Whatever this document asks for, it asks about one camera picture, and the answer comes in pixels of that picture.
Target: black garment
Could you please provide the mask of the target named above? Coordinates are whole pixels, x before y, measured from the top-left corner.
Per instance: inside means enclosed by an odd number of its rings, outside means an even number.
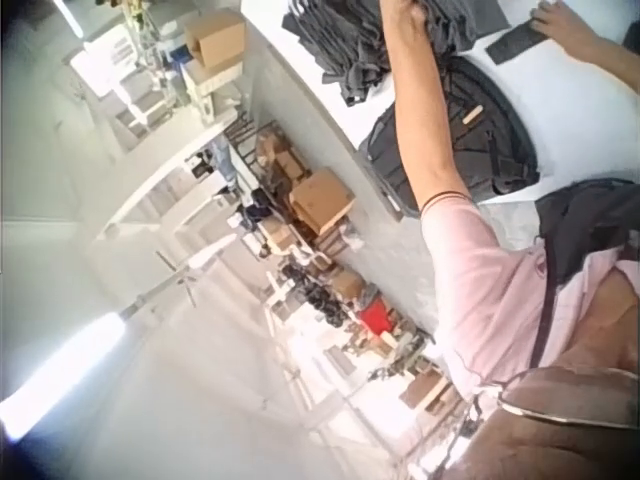
[[[509,24],[497,0],[419,0],[437,57],[470,49],[482,36]],[[282,26],[325,71],[324,83],[340,83],[351,106],[364,102],[390,71],[379,0],[292,0]]]
[[[452,57],[441,68],[454,160],[474,201],[537,183],[535,149],[502,92],[464,58]],[[482,112],[471,118],[478,106]],[[417,217],[418,206],[398,150],[395,105],[378,119],[360,151],[386,193],[406,215]]]
[[[521,23],[486,48],[487,54],[496,65],[517,57],[549,38],[532,29],[531,22],[532,20]]]
[[[588,180],[553,192],[536,202],[540,236],[547,254],[547,287],[529,366],[544,352],[558,287],[582,270],[590,253],[637,242],[640,234],[640,185],[617,179]],[[638,252],[637,243],[631,250]]]
[[[640,20],[633,22],[624,36],[622,45],[640,55]]]

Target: black bag strap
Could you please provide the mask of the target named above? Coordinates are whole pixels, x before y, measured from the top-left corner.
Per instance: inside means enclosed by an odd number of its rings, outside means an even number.
[[[544,291],[544,300],[542,302],[542,313],[540,314],[540,323],[538,324],[538,333],[533,344],[533,352],[529,361],[529,368],[537,368],[542,360],[544,348],[547,346],[549,333],[551,332],[551,324],[553,323],[553,307],[556,303],[556,259],[553,242],[550,238],[545,238],[545,251],[547,254],[547,286]]]

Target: woman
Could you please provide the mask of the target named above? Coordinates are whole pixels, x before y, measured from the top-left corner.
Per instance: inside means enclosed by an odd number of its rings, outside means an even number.
[[[425,13],[411,0],[380,3],[396,90],[400,154],[434,262],[438,341],[454,384],[470,398],[480,383],[506,381],[528,369],[546,285],[544,245],[518,252],[500,247],[456,170]],[[543,2],[532,15],[533,28],[569,55],[640,91],[640,57],[598,37],[561,2]],[[558,292],[540,365],[637,373],[638,271],[637,262],[619,261],[615,250],[591,254],[583,270]],[[581,401],[603,407],[597,399]],[[589,435],[558,433],[558,427],[527,422],[532,421],[496,412],[449,473],[455,475],[451,478],[600,478],[599,467],[592,468],[593,449],[581,443]],[[538,465],[541,458],[547,459],[545,468]]]

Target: cardboard box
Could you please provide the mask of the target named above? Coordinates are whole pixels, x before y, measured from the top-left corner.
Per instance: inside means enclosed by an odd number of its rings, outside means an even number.
[[[364,279],[349,268],[338,268],[329,280],[331,288],[343,302],[355,300],[366,286]]]
[[[187,48],[205,68],[216,68],[241,56],[246,47],[244,17],[232,10],[218,10],[185,27]]]
[[[305,174],[304,167],[289,151],[276,153],[276,162],[291,180],[298,180]]]
[[[277,132],[266,130],[258,134],[256,142],[256,154],[266,157],[270,162],[276,160],[276,155],[286,152],[289,149],[289,142]]]
[[[414,409],[436,390],[436,387],[438,387],[441,381],[442,376],[435,370],[421,373],[407,386],[407,389],[400,395],[400,400],[402,400],[407,407]],[[432,395],[432,399],[427,399],[428,405],[424,407],[428,407],[434,400],[437,400],[440,393],[441,390],[437,390],[437,392]]]
[[[260,222],[260,227],[269,243],[282,251],[297,243],[289,227],[276,217],[265,218]]]
[[[291,208],[317,235],[322,235],[353,207],[354,196],[328,168],[303,180],[289,194]]]

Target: folded clothing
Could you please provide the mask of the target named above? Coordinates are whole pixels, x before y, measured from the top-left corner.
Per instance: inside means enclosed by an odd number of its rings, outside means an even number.
[[[469,50],[509,26],[497,0],[418,0],[436,57]],[[338,82],[348,106],[364,102],[390,71],[379,0],[292,0],[282,26]]]

